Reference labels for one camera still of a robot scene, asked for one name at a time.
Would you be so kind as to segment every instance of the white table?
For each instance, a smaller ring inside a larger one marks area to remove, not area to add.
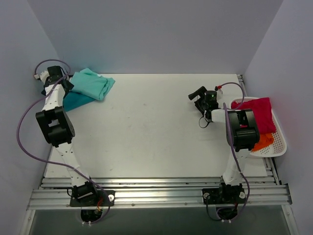
[[[201,129],[188,95],[238,82],[235,74],[104,74],[116,80],[103,102],[68,112],[75,155],[93,178],[220,177],[228,160],[225,125]],[[241,97],[223,87],[228,105]],[[50,160],[62,162],[52,151]],[[248,159],[248,177],[267,176],[263,159]],[[69,178],[65,167],[47,165],[46,178]]]

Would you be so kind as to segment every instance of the plastic basket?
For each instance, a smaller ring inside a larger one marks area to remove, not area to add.
[[[253,99],[258,99],[256,97],[245,97],[245,101],[253,100]],[[233,100],[232,102],[240,103],[242,98],[238,98]],[[262,148],[258,151],[251,152],[250,157],[260,157],[260,158],[272,158],[272,157],[278,157],[283,155],[286,150],[287,150],[287,144],[285,141],[285,138],[283,136],[282,130],[280,129],[280,126],[277,122],[277,119],[273,113],[272,110],[272,119],[274,122],[274,125],[276,126],[276,132],[272,133],[273,138],[274,138],[274,143],[269,145],[268,147]]]

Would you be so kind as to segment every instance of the gray wall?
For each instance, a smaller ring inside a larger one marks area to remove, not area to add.
[[[34,67],[57,54],[26,0],[1,1],[0,22],[0,231],[15,235],[44,169],[19,149],[16,127],[27,106],[41,96],[42,86],[32,78]],[[47,157],[48,145],[34,115],[40,108],[25,120],[22,142],[31,153]]]
[[[282,0],[28,0],[60,58],[108,73],[243,73]]]
[[[303,235],[313,232],[312,11],[312,0],[284,0],[245,74],[249,95],[271,98],[287,138],[276,163]]]

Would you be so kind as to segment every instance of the teal cloth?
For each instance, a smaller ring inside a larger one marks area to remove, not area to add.
[[[70,82],[74,85],[72,92],[103,100],[115,81],[113,78],[105,78],[90,69],[84,69],[76,72]]]
[[[63,100],[66,112],[95,100],[102,101],[109,93],[115,80],[100,76],[90,69],[84,69],[76,72],[70,82],[74,88]]]
[[[93,101],[95,101],[95,99],[89,96],[76,92],[69,92],[67,96],[63,99],[63,107],[65,112],[68,112]]]

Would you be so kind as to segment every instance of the cable connector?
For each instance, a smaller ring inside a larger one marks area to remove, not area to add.
[[[49,72],[48,72],[48,71],[43,71],[43,72],[40,73],[40,75],[39,75],[39,77],[40,77],[39,80],[41,80],[41,81],[45,84],[45,81],[48,79],[49,76],[50,76],[50,75],[49,75]]]
[[[216,86],[215,88],[214,88],[214,90],[217,92],[218,90],[220,90],[222,88],[222,86]]]

